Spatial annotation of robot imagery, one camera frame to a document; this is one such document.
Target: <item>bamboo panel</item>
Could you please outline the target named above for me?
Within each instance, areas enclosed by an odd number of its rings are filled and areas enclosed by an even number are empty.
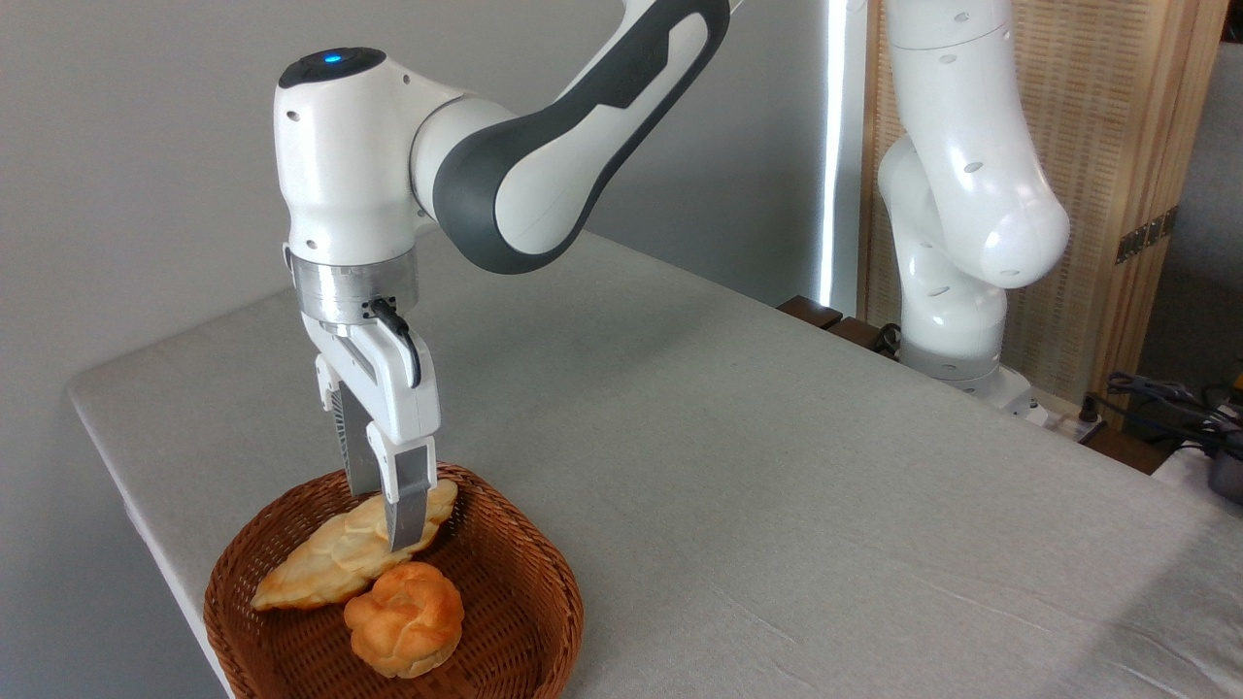
[[[902,133],[879,2],[869,56],[864,172]],[[1115,265],[1121,236],[1177,201],[1227,0],[1014,0],[1023,109],[1070,214],[1070,244],[1045,279],[1009,294],[1002,358],[1078,402],[1134,369],[1166,243]],[[896,322],[900,290],[884,203],[865,188],[860,310]]]
[[[1175,104],[1166,132],[1168,138],[1165,153],[1156,170],[1155,194],[1150,206],[1152,218],[1176,205],[1182,195],[1199,116],[1204,108],[1213,62],[1217,57],[1217,39],[1227,7],[1227,1],[1199,2],[1195,9],[1195,16],[1191,17],[1187,55],[1181,75],[1177,76],[1181,80],[1168,90]],[[1117,347],[1117,358],[1112,362],[1114,367],[1124,371],[1135,371],[1139,367],[1140,351],[1147,335],[1149,318],[1156,302],[1161,267],[1167,250],[1168,240],[1162,240],[1157,246],[1145,250],[1141,256],[1141,262],[1146,265],[1139,272],[1144,284],[1137,285],[1129,308],[1127,325],[1122,342]],[[1103,389],[1104,386],[1094,382],[1093,388]]]

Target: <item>robotic arm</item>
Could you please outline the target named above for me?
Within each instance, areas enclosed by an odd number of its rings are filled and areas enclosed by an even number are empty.
[[[1004,290],[1048,274],[1070,224],[1019,103],[1009,0],[885,6],[907,131],[879,175],[902,287],[900,358],[1028,417],[1030,384],[1001,366]]]
[[[551,106],[523,117],[374,49],[312,53],[281,76],[285,260],[351,490],[383,490],[393,549],[421,536],[436,483],[435,371],[404,320],[418,300],[416,235],[439,225],[500,274],[557,259],[741,1],[625,0],[614,36]]]

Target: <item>bread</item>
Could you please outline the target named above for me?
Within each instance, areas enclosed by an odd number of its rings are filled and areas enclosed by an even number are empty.
[[[419,677],[449,659],[462,637],[462,598],[434,566],[401,563],[346,604],[354,654],[384,677]]]
[[[354,597],[384,571],[430,546],[440,525],[452,514],[456,499],[457,484],[441,479],[428,491],[423,537],[393,552],[389,552],[383,495],[331,517],[260,581],[250,606],[261,612],[277,607],[313,609]]]

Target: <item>gray wall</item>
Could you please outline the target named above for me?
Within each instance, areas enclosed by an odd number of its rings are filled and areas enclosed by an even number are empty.
[[[768,303],[814,292],[822,7],[743,5],[589,228]],[[522,112],[559,92],[620,9],[5,4],[0,697],[221,694],[63,389],[87,367],[288,284],[270,134],[285,65],[370,45]]]
[[[1140,372],[1193,391],[1243,358],[1243,45],[1222,44]]]

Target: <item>brown woven basket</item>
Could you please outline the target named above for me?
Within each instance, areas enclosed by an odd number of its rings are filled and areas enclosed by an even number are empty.
[[[583,633],[583,602],[561,552],[471,471],[440,464],[457,504],[435,542],[415,555],[461,592],[466,618],[449,662],[387,679],[349,649],[343,604],[255,612],[259,581],[332,515],[362,500],[343,471],[302,484],[260,511],[216,561],[204,601],[208,638],[237,697],[558,697]]]

